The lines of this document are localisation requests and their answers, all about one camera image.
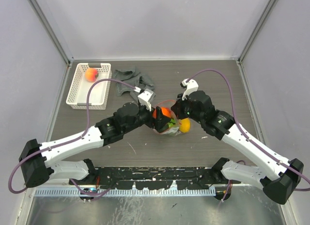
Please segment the yellow lemon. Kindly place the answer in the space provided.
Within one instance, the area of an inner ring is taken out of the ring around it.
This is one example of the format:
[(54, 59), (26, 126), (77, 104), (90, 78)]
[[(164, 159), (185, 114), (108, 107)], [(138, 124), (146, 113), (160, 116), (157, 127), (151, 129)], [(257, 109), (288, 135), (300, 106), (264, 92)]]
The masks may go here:
[(179, 120), (179, 131), (181, 133), (188, 133), (191, 128), (191, 123), (189, 118)]

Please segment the green striped melon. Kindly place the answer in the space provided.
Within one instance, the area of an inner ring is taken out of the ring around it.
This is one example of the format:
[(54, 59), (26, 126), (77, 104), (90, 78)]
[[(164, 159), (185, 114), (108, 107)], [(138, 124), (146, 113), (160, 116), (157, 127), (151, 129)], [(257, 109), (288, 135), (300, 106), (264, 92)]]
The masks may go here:
[(178, 119), (170, 119), (170, 122), (168, 122), (168, 127), (169, 128), (175, 128), (175, 127), (179, 127), (179, 122)]

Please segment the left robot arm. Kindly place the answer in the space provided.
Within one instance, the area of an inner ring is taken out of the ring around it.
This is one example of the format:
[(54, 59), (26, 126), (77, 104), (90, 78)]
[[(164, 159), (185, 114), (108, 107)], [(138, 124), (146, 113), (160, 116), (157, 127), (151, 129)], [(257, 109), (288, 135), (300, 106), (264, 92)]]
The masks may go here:
[(113, 116), (81, 133), (44, 143), (32, 139), (26, 143), (18, 159), (25, 185), (33, 188), (57, 179), (93, 184), (97, 172), (90, 160), (69, 162), (66, 159), (122, 140), (125, 134), (143, 125), (161, 132), (168, 127), (170, 120), (171, 111), (166, 107), (148, 109), (144, 105), (126, 103)]

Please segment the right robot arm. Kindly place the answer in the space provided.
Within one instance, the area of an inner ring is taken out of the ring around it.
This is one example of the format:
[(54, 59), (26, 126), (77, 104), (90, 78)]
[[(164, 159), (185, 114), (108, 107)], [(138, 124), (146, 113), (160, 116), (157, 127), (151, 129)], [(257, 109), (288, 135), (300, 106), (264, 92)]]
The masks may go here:
[(171, 109), (177, 118), (194, 120), (207, 134), (234, 147), (255, 164), (255, 167), (244, 166), (220, 158), (212, 172), (217, 183), (229, 179), (250, 184), (281, 205), (300, 183), (304, 164), (299, 159), (289, 160), (272, 151), (249, 134), (232, 115), (216, 109), (204, 91), (178, 94)]

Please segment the orange fruit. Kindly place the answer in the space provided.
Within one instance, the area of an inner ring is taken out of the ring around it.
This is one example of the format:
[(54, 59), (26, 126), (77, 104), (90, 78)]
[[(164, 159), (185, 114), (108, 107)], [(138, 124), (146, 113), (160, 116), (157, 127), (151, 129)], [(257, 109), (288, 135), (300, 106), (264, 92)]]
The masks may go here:
[[(165, 116), (165, 117), (171, 119), (171, 111), (170, 111), (169, 108), (167, 108), (167, 107), (160, 107), (160, 110), (159, 110), (159, 111), (160, 111), (160, 113), (161, 113), (163, 116)], [(154, 111), (153, 111), (153, 113), (152, 113), (152, 117), (153, 117), (153, 119), (156, 119), (156, 118), (157, 118), (157, 109), (156, 109), (156, 108), (154, 109)]]

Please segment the clear zip top bag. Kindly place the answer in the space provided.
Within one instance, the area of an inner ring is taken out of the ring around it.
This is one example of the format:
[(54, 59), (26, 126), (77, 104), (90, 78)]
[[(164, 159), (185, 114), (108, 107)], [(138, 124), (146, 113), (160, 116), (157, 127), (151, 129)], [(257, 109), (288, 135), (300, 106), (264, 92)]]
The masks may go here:
[(153, 131), (158, 135), (177, 136), (182, 132), (180, 130), (181, 122), (171, 110), (171, 107), (176, 103), (175, 100), (165, 100), (154, 106), (153, 116), (156, 119), (156, 109), (159, 107), (163, 114), (163, 121), (159, 124), (159, 129), (153, 128)]

